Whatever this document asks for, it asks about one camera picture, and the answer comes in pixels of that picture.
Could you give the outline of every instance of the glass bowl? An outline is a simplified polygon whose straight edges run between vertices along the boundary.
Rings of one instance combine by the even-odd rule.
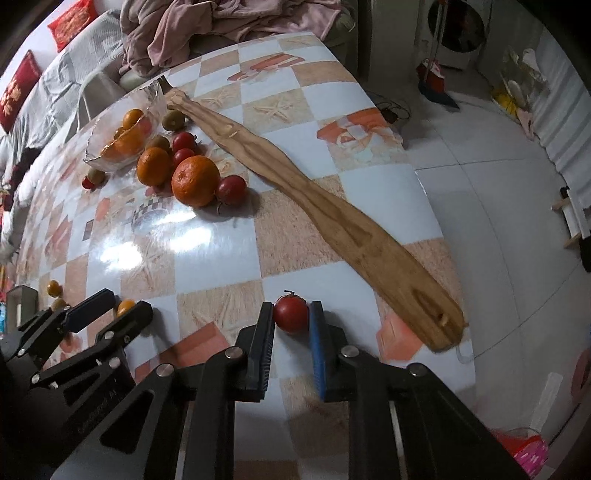
[[[134,108],[142,110],[144,115],[114,140],[113,135],[123,117]],[[146,143],[157,135],[166,111],[166,98],[158,82],[125,95],[96,118],[84,161],[104,172],[113,172],[137,161]]]

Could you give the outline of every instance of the pink blanket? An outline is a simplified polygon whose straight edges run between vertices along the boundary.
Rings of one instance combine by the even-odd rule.
[[[187,61],[196,34],[240,42],[311,31],[323,40],[339,12],[340,0],[125,0],[121,73],[132,68],[149,77]]]

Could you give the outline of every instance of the yellow object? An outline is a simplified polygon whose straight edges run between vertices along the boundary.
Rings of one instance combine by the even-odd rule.
[[[496,104],[505,110],[505,112],[507,112],[513,118],[517,118],[517,104],[513,98],[501,90],[494,90],[492,92],[492,97]]]
[[[127,313],[128,310],[131,310],[131,307],[135,305],[135,301],[131,299],[122,300],[117,307],[117,316],[121,317],[124,313]]]
[[[139,128],[126,130],[115,140],[115,149],[120,155],[130,157],[138,154],[144,147],[144,136]]]
[[[66,305],[68,305],[68,304],[66,303],[66,301],[64,299],[55,299],[53,301],[53,303],[51,304],[51,311],[57,312],[58,310],[65,307]]]
[[[47,284],[47,294],[50,297],[59,297],[61,292],[63,291],[61,285],[57,282],[57,280],[51,280]]]
[[[143,111],[139,108],[134,108],[125,114],[123,117],[123,121],[121,125],[126,130],[129,130],[132,126],[134,126],[140,118],[144,115]]]

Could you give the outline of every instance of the green fruit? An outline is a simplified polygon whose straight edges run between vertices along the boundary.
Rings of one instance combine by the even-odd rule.
[[[166,150],[169,155],[172,155],[173,153],[172,149],[170,148],[170,142],[168,141],[168,138],[163,137],[162,135],[156,135],[146,144],[146,150],[150,147],[162,148],[162,150]]]
[[[178,110],[171,110],[162,119],[162,126],[169,132],[176,132],[184,127],[184,113]]]
[[[86,176],[93,185],[100,185],[105,181],[105,172],[96,168],[91,167]]]

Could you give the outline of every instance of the small orange tomato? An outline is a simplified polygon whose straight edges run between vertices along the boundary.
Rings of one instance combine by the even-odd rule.
[[[59,297],[62,293],[61,285],[57,282],[57,280],[51,280],[47,284],[47,294],[50,297]]]
[[[135,302],[131,299],[122,300],[117,307],[117,316],[121,317],[123,314],[127,313],[128,310],[131,310],[131,307],[135,305]]]

